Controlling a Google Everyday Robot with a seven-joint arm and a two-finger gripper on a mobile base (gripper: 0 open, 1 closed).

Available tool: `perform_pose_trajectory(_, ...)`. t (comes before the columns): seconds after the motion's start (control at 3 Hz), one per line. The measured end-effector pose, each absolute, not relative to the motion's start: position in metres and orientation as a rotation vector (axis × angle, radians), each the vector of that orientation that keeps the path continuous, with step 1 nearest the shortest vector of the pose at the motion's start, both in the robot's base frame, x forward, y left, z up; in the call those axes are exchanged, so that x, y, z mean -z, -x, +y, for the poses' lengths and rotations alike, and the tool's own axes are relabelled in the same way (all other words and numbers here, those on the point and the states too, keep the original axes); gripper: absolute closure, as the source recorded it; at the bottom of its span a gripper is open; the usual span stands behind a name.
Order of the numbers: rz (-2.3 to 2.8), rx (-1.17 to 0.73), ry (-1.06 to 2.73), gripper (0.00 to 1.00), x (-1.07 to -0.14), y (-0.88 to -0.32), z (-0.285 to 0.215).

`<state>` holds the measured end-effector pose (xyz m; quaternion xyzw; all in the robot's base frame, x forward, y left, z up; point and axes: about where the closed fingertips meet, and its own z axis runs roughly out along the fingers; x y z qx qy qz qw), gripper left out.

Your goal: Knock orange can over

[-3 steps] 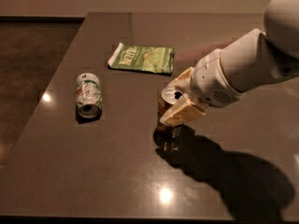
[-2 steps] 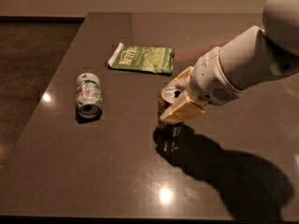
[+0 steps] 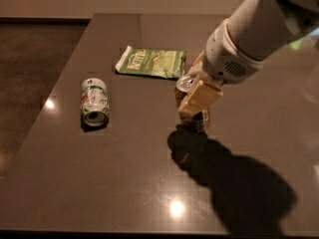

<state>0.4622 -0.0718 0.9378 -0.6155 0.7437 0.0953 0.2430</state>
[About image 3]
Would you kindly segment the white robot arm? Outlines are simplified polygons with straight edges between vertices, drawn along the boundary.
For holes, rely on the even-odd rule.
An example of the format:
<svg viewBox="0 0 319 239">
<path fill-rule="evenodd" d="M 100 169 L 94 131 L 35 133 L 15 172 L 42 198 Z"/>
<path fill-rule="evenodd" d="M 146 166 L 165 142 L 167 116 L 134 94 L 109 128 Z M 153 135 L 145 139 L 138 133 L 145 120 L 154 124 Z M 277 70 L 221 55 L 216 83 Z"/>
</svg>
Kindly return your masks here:
<svg viewBox="0 0 319 239">
<path fill-rule="evenodd" d="M 195 79 L 178 106 L 194 116 L 222 96 L 224 84 L 239 84 L 260 71 L 266 59 L 318 27 L 319 0 L 244 0 L 206 41 Z"/>
</svg>

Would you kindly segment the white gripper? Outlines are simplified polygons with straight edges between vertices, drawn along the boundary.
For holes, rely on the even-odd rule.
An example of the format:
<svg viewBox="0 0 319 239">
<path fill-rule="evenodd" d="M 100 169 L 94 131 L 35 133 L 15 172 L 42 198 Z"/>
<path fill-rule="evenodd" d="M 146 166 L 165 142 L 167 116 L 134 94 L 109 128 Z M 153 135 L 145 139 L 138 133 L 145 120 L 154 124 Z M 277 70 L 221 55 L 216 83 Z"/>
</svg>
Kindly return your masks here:
<svg viewBox="0 0 319 239">
<path fill-rule="evenodd" d="M 223 20 L 208 37 L 204 52 L 200 52 L 187 71 L 187 75 L 199 78 L 193 80 L 188 94 L 181 101 L 177 109 L 181 114 L 194 116 L 223 96 L 221 88 L 200 79 L 204 77 L 204 71 L 224 84 L 240 84 L 262 69 L 263 61 L 244 55 L 235 46 L 228 31 L 228 22 L 228 19 Z"/>
</svg>

